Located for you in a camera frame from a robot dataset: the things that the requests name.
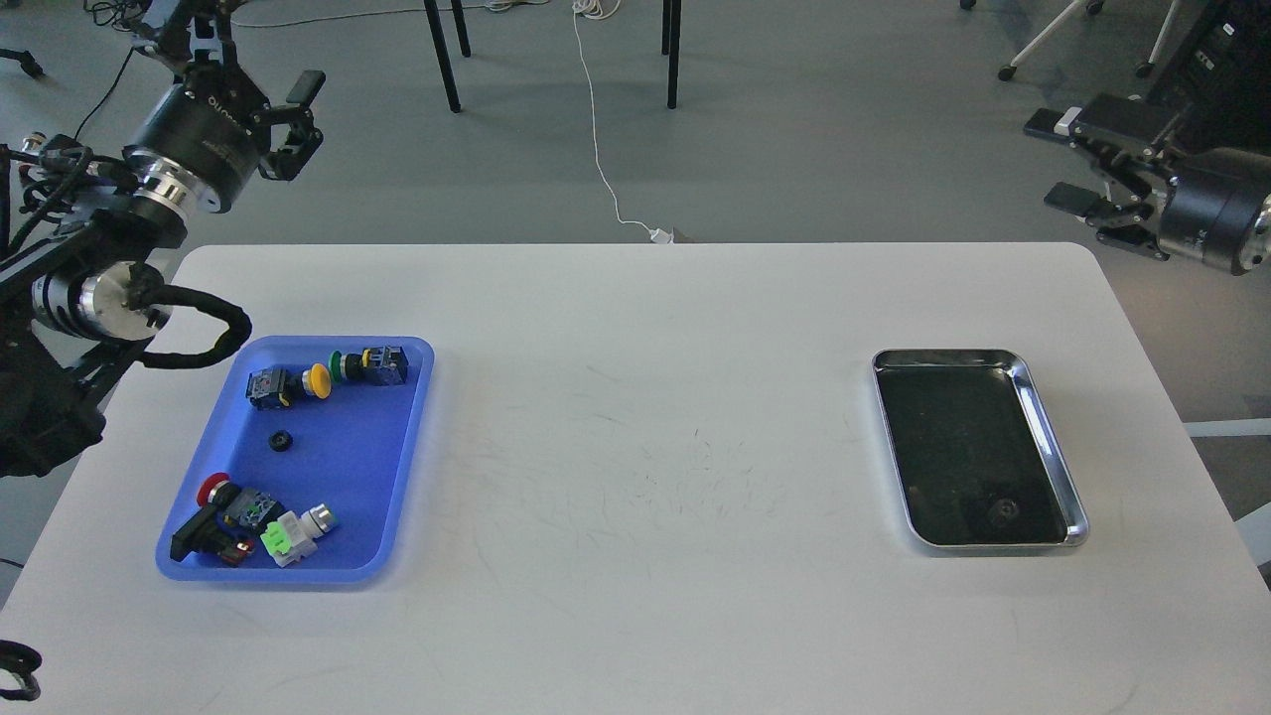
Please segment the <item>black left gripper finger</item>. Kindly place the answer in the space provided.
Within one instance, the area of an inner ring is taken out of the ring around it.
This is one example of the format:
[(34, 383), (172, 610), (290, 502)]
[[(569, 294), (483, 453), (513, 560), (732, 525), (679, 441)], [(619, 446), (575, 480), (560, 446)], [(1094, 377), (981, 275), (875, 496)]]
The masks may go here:
[[(292, 182), (316, 152), (324, 135), (314, 123), (311, 103), (325, 83), (322, 70), (304, 70), (285, 102), (253, 112), (253, 128), (266, 142), (258, 169), (269, 182)], [(271, 130), (285, 124), (287, 135), (277, 149), (269, 149)]]
[(133, 50), (172, 70), (184, 90), (238, 90), (236, 1), (146, 1), (130, 20)]

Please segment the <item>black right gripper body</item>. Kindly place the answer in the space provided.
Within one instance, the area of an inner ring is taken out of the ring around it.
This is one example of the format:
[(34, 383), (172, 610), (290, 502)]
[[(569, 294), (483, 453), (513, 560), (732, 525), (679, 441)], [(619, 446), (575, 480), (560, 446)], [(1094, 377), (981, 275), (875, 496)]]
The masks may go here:
[(1158, 241), (1230, 276), (1267, 263), (1266, 164), (1201, 164), (1207, 182), (1172, 185)]

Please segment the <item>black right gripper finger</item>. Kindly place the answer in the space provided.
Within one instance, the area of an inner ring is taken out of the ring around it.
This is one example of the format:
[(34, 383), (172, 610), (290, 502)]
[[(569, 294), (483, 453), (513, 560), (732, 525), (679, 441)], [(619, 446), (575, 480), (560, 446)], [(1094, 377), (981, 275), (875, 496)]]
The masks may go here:
[(1098, 94), (1066, 110), (1036, 109), (1023, 132), (1085, 155), (1092, 171), (1120, 185), (1204, 183), (1207, 171), (1176, 140), (1186, 117), (1143, 99)]
[(1116, 204), (1098, 192), (1082, 189), (1071, 183), (1052, 185), (1043, 197), (1043, 204), (1064, 215), (1077, 217), (1096, 232), (1099, 244), (1145, 257), (1154, 262), (1168, 262), (1171, 254), (1160, 246), (1157, 232), (1149, 229), (1157, 217), (1157, 207), (1144, 201)]

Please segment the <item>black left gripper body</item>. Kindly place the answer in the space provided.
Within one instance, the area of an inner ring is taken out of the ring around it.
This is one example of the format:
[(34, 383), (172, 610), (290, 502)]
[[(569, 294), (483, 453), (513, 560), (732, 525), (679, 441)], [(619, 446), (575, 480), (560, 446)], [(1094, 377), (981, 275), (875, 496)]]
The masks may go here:
[(200, 207), (222, 215), (233, 210), (267, 152), (262, 138), (236, 122), (217, 97), (174, 84), (125, 146), (125, 160), (135, 169), (155, 160), (179, 166), (203, 185)]

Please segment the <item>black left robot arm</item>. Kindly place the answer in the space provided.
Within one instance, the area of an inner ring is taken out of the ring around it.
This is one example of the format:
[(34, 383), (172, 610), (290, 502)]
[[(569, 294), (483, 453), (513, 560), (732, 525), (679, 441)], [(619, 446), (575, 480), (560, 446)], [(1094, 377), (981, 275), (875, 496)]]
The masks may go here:
[(168, 284), (147, 263), (196, 210), (222, 215), (250, 177), (291, 182), (322, 146), (301, 72), (276, 104), (241, 69), (236, 1), (145, 1), (133, 53), (172, 86), (119, 157), (76, 137), (3, 149), (3, 420), (6, 478), (41, 478), (103, 438), (100, 403), (132, 363), (201, 370), (250, 337), (241, 309)]

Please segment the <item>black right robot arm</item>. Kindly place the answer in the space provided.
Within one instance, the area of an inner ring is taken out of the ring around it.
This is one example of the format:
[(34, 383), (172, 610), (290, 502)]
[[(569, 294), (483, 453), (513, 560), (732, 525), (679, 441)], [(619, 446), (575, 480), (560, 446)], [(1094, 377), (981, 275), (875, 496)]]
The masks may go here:
[(1057, 183), (1043, 203), (1092, 229), (1099, 244), (1230, 276), (1268, 264), (1268, 157), (1188, 151), (1176, 138), (1181, 127), (1179, 112), (1099, 93), (1082, 107), (1036, 109), (1023, 132), (1088, 160), (1102, 190)]

